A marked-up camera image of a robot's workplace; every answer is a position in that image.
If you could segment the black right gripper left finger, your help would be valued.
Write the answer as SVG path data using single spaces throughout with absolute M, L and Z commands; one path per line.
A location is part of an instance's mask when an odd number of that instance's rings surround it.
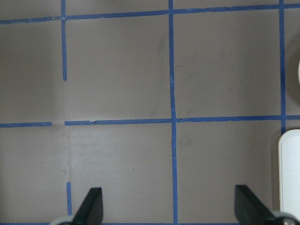
M 103 221 L 102 188 L 91 188 L 77 213 L 72 219 L 73 225 L 101 225 Z

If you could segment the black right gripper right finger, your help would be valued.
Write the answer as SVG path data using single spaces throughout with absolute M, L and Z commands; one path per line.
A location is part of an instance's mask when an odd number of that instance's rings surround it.
M 275 215 L 247 185 L 235 185 L 235 217 L 240 225 L 277 225 Z

